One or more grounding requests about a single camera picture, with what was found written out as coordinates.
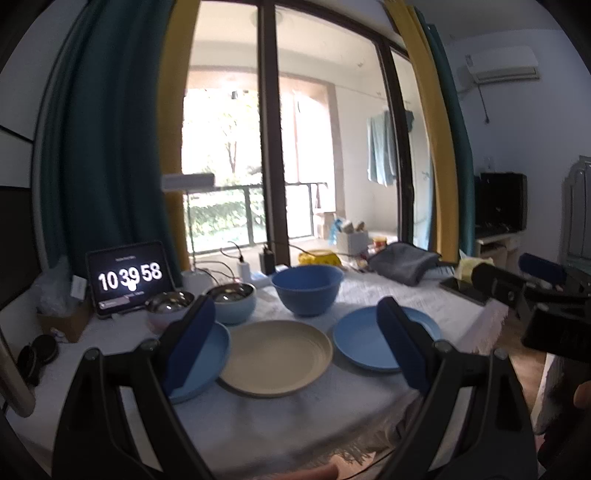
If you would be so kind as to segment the person's hand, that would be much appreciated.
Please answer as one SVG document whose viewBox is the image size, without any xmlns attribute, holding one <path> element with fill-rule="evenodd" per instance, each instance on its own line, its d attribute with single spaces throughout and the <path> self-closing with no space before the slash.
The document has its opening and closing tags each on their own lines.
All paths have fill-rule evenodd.
<svg viewBox="0 0 591 480">
<path fill-rule="evenodd" d="M 338 466 L 328 463 L 311 469 L 278 474 L 273 477 L 273 480 L 337 480 L 338 478 Z"/>
</svg>

